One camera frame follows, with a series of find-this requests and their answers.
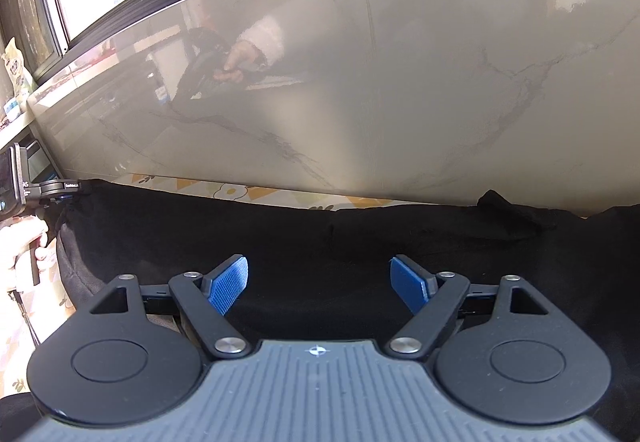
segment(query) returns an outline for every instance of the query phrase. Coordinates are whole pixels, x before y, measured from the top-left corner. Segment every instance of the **human hand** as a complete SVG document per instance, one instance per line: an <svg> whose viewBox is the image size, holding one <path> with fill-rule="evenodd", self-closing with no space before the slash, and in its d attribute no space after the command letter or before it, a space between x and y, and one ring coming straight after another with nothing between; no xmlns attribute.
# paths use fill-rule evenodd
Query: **human hand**
<svg viewBox="0 0 640 442"><path fill-rule="evenodd" d="M28 251L32 241L38 241L35 251L38 269L50 266L51 253L47 246L47 224L36 216L10 218L0 222L0 291L15 289L16 258Z"/></svg>
<svg viewBox="0 0 640 442"><path fill-rule="evenodd" d="M262 52L249 41L238 41L231 47L222 70L214 70L213 78L218 82L242 82L244 73L238 69L243 62L255 64L263 57Z"/></svg>

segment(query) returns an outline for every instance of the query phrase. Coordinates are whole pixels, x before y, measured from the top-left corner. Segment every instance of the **black cord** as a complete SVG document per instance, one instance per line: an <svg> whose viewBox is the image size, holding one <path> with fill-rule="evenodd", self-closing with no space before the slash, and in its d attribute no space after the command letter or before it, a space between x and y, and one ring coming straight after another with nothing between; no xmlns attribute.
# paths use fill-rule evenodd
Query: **black cord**
<svg viewBox="0 0 640 442"><path fill-rule="evenodd" d="M12 290L11 292L9 292L9 296L16 303L18 303L18 308L20 309L20 314L22 314L22 319L24 319L24 322L27 323L27 327L29 328L29 333L31 334L31 340L33 341L33 346L37 348L38 346L40 346L40 340L38 339L38 335L36 334L36 331L33 329L33 325L31 324L31 320L29 319L29 314L27 313L27 310L24 308L24 303L22 302L22 296L17 290Z"/></svg>

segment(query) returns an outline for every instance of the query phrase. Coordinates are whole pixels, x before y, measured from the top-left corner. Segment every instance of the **device screen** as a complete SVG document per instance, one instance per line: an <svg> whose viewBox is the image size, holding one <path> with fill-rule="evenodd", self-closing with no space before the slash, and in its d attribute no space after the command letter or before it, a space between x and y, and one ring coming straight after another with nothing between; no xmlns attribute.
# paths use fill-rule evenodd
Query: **device screen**
<svg viewBox="0 0 640 442"><path fill-rule="evenodd" d="M0 218L11 216L18 206L13 167L12 151L7 148L0 153Z"/></svg>

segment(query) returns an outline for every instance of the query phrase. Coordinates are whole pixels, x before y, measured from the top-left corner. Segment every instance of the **white crosshair logo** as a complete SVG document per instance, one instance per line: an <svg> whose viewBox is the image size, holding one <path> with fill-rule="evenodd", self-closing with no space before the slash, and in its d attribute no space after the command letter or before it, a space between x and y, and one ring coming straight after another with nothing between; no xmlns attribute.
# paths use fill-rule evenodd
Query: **white crosshair logo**
<svg viewBox="0 0 640 442"><path fill-rule="evenodd" d="M316 358L320 357L320 356L324 356L324 354L326 352L330 352L331 350L328 350L322 346L311 346L311 348L309 348L308 350L305 350L305 352L309 352L312 356L316 356Z"/></svg>

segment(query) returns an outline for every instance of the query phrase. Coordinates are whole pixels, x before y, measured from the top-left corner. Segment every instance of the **marble tile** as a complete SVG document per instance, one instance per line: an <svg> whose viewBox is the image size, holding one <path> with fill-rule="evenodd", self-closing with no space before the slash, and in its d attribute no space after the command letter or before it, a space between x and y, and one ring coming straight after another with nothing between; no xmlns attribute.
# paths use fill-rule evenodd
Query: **marble tile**
<svg viewBox="0 0 640 442"><path fill-rule="evenodd" d="M63 169L105 177L591 213L640 202L639 18L640 0L186 0L73 63L36 121Z"/></svg>

